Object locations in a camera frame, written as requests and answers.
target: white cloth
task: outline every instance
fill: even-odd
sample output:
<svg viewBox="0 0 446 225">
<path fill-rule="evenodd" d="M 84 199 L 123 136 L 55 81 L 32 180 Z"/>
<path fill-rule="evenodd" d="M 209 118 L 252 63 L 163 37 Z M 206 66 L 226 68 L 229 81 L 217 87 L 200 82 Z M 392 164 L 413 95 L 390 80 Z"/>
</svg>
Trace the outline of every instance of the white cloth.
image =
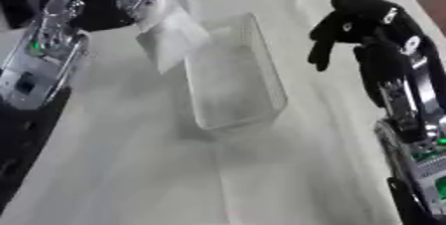
<svg viewBox="0 0 446 225">
<path fill-rule="evenodd" d="M 160 77 L 136 27 L 93 34 L 94 58 L 0 224 L 399 224 L 372 133 L 383 115 L 351 48 L 306 62 L 330 0 L 180 0 L 200 20 L 254 13 L 289 96 L 273 126 L 212 140 L 193 122 L 184 72 Z M 392 0 L 444 50 L 414 0 Z M 20 33 L 0 34 L 5 54 Z"/>
</svg>

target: transparent box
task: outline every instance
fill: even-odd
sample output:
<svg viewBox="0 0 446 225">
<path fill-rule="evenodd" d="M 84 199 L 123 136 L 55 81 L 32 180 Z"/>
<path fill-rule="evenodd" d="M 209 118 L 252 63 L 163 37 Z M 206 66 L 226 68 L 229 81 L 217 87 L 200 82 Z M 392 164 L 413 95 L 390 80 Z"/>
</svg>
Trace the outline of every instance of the transparent box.
<svg viewBox="0 0 446 225">
<path fill-rule="evenodd" d="M 287 96 L 254 15 L 203 26 L 211 42 L 185 61 L 197 124 L 218 130 L 276 118 Z"/>
</svg>

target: robotic hand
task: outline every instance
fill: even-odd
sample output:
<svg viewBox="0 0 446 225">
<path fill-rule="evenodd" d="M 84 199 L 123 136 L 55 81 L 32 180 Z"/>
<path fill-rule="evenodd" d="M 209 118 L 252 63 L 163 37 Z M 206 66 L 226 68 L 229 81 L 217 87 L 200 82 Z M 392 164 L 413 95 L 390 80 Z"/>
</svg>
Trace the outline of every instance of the robotic hand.
<svg viewBox="0 0 446 225">
<path fill-rule="evenodd" d="M 446 222 L 446 76 L 437 49 L 405 10 L 384 0 L 332 0 L 311 32 L 309 63 L 325 71 L 335 43 L 355 44 L 363 86 L 386 110 L 375 133 L 405 225 Z"/>
<path fill-rule="evenodd" d="M 70 97 L 71 78 L 88 55 L 83 30 L 140 20 L 154 0 L 42 0 L 0 67 L 0 214 L 21 186 Z"/>
</svg>

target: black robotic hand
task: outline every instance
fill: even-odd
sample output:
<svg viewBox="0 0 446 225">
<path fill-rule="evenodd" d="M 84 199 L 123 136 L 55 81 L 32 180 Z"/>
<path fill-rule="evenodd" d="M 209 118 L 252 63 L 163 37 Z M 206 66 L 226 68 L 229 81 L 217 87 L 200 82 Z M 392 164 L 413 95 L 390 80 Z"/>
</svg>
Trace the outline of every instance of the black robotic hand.
<svg viewBox="0 0 446 225">
<path fill-rule="evenodd" d="M 429 69 L 440 106 L 446 110 L 446 89 L 441 61 L 434 43 L 418 24 L 395 4 L 385 0 L 332 0 L 334 11 L 315 27 L 316 41 L 309 63 L 325 71 L 335 43 L 356 44 L 354 53 L 364 88 L 379 107 L 384 103 L 378 84 L 410 75 L 405 54 L 421 51 L 429 58 Z"/>
<path fill-rule="evenodd" d="M 330 64 L 335 43 L 354 44 L 363 87 L 379 108 L 388 106 L 382 95 L 383 86 L 398 81 L 408 83 L 419 112 L 416 119 L 420 127 L 401 130 L 399 135 L 406 143 L 423 138 L 426 132 L 422 125 L 428 119 L 417 86 L 419 73 L 414 70 L 414 59 L 426 59 L 427 75 L 436 101 L 441 110 L 446 111 L 446 75 L 435 44 L 395 3 L 385 0 L 332 0 L 332 6 L 334 10 L 310 34 L 315 44 L 309 63 L 323 72 Z M 409 190 L 413 185 L 396 177 L 389 178 L 387 183 L 404 225 L 439 224 L 413 196 L 414 191 Z"/>
</svg>

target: green led light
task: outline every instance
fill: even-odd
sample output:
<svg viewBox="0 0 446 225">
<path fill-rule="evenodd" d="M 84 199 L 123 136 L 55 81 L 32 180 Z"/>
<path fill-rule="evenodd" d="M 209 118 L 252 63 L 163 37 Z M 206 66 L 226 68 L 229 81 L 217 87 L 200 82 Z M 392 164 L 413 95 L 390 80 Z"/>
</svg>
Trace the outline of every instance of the green led light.
<svg viewBox="0 0 446 225">
<path fill-rule="evenodd" d="M 446 177 L 441 177 L 435 181 L 435 187 L 440 193 L 441 199 L 446 199 Z"/>
<path fill-rule="evenodd" d="M 34 43 L 34 49 L 36 49 L 36 50 L 38 50 L 38 51 L 40 50 L 39 43 L 37 43 L 37 42 Z"/>
</svg>

